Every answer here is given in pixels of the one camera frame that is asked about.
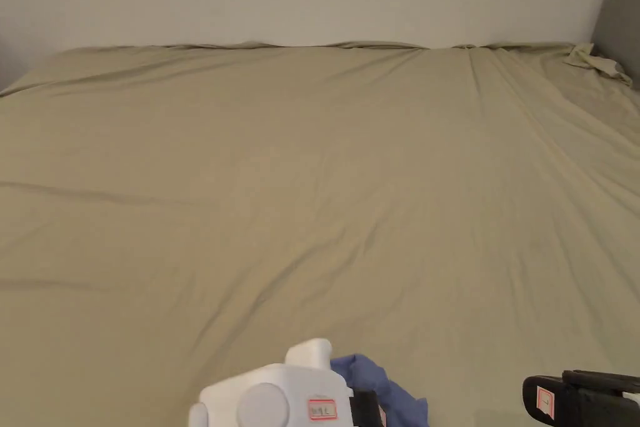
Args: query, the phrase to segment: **blue towel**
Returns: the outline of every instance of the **blue towel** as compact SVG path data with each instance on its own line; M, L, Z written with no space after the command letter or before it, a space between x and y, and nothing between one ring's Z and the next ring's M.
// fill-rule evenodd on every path
M351 389L375 391L386 414L387 427L429 427L427 399L414 399L365 355L334 358L331 369L343 376Z

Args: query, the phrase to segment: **white plastic part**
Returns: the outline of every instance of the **white plastic part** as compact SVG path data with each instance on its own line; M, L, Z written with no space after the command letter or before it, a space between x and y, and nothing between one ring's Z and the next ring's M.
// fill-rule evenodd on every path
M189 427L208 427L209 413L207 406L203 403L196 403L189 410Z
M331 369L331 343L327 339L312 339L294 345L285 356L288 366Z
M257 383L242 394L238 402L240 427L285 427L289 421L289 402L281 388Z
M622 397L624 397L625 399L633 400L638 405L640 405L640 394L631 394L629 392L623 392Z
M191 408L189 427L353 427L353 392L330 369L330 357L329 341L313 339L289 349L285 364L210 385Z

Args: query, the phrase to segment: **gray wall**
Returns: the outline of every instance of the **gray wall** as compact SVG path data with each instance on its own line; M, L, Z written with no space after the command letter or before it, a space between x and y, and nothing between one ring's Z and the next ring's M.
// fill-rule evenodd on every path
M640 0L604 0L592 41L599 53L620 62L640 88Z

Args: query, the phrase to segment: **red-bordered label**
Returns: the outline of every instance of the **red-bordered label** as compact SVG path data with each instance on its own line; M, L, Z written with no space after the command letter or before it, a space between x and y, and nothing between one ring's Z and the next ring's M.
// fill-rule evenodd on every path
M338 410L333 399L309 399L307 402L310 421L337 421Z
M537 408L553 420L556 419L556 395L546 389L537 387Z

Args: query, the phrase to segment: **bed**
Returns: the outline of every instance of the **bed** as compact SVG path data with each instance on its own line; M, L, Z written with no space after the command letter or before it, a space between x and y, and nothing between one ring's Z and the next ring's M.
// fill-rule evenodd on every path
M323 337L432 427L640 374L640 98L571 46L78 49L0 94L0 424L173 427Z

